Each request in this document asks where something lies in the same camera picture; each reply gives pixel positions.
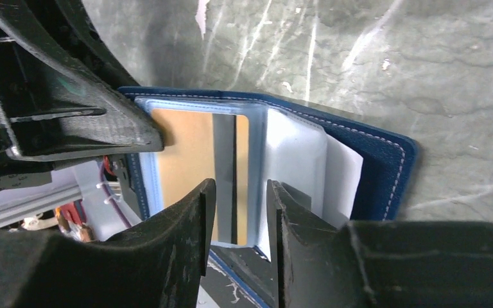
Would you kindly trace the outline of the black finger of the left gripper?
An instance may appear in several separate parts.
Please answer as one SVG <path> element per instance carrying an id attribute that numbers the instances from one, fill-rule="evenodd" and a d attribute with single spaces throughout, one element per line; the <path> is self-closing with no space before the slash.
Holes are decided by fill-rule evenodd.
<path id="1" fill-rule="evenodd" d="M 161 151 L 161 129 L 121 94 L 135 80 L 81 1 L 0 1 L 0 152 L 55 162 Z"/>

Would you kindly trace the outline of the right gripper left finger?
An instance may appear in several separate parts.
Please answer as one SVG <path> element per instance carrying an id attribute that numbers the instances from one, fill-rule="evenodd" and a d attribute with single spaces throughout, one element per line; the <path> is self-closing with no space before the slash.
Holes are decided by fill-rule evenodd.
<path id="1" fill-rule="evenodd" d="M 195 307 L 216 183 L 106 241 L 0 230 L 0 307 Z"/>

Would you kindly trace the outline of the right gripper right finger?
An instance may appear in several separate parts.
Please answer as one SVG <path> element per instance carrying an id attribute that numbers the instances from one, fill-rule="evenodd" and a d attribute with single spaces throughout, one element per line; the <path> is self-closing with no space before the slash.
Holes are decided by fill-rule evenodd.
<path id="1" fill-rule="evenodd" d="M 266 184 L 276 307 L 493 307 L 493 223 L 328 224 Z"/>

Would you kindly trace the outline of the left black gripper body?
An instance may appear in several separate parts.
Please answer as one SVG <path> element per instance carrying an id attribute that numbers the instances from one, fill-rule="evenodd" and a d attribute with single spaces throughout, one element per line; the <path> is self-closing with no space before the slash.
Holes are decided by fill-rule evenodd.
<path id="1" fill-rule="evenodd" d="M 81 1 L 0 1 L 0 228 L 86 192 L 141 149 L 135 80 Z"/>

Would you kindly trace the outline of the blue leather card holder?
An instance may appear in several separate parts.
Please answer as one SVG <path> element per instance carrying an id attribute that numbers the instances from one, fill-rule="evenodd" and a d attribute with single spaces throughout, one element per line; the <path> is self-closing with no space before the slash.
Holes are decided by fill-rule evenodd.
<path id="1" fill-rule="evenodd" d="M 121 87 L 146 111 L 248 114 L 250 164 L 246 244 L 215 241 L 202 277 L 199 307 L 269 307 L 270 244 L 266 184 L 278 180 L 307 195 L 310 210 L 338 225 L 346 219 L 395 219 L 418 155 L 414 140 L 259 93 Z"/>

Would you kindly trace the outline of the gold credit card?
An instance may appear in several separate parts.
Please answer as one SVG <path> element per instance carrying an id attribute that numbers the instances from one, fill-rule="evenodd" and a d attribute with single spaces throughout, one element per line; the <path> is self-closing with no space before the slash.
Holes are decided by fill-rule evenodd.
<path id="1" fill-rule="evenodd" d="M 217 185 L 212 240 L 248 243 L 249 120 L 243 115 L 158 109 L 165 148 L 154 154 L 159 181 L 157 209 L 182 199 L 206 178 Z"/>

